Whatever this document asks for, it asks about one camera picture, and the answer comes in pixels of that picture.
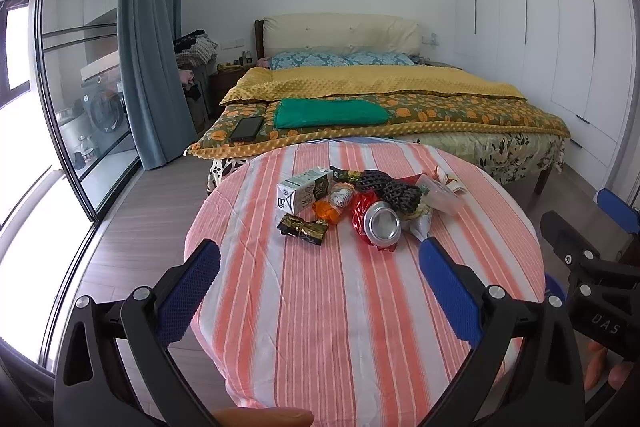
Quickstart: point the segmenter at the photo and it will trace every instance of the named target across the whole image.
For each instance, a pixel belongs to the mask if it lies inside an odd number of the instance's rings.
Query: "blue curtain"
[[[122,88],[145,169],[165,165],[197,139],[175,62],[179,34],[180,0],[118,0]]]

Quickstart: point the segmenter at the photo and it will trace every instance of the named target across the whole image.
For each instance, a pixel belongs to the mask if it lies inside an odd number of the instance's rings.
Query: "silver bolt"
[[[90,302],[89,297],[87,297],[86,295],[83,295],[82,297],[79,297],[78,300],[76,301],[76,307],[85,308],[88,306],[89,302]]]
[[[494,299],[502,299],[506,293],[504,288],[501,286],[490,286],[489,295],[491,295]]]
[[[551,295],[549,297],[549,304],[551,304],[554,308],[559,308],[560,306],[562,306],[562,301],[558,296]]]
[[[135,291],[133,292],[133,298],[136,301],[143,301],[149,295],[151,295],[151,290],[146,286],[140,286],[140,288],[136,288]]]

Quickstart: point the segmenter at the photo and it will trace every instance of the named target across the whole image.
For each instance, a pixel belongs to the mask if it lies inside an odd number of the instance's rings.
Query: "round table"
[[[531,222],[485,172],[420,144],[316,142],[263,154],[203,204],[185,244],[204,238],[220,273],[192,328],[242,407],[301,407],[317,425],[415,427],[468,353],[417,261],[407,233],[395,252],[366,245],[344,217],[321,247],[276,229],[277,183],[313,167],[379,169],[394,178],[440,165],[468,188],[459,215],[431,232],[486,285],[542,301],[542,254]],[[311,219],[310,209],[302,217]],[[512,341],[502,372],[515,362]]]

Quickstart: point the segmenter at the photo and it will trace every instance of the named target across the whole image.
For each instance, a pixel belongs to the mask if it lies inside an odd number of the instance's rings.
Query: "washing machine door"
[[[97,92],[89,104],[89,116],[98,130],[104,133],[115,132],[124,121],[120,96],[112,90]]]

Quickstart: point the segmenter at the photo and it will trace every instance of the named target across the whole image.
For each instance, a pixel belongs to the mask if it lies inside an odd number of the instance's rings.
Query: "white wardrobe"
[[[566,163],[600,189],[629,111],[635,31],[632,0],[456,0],[454,60],[560,116]]]

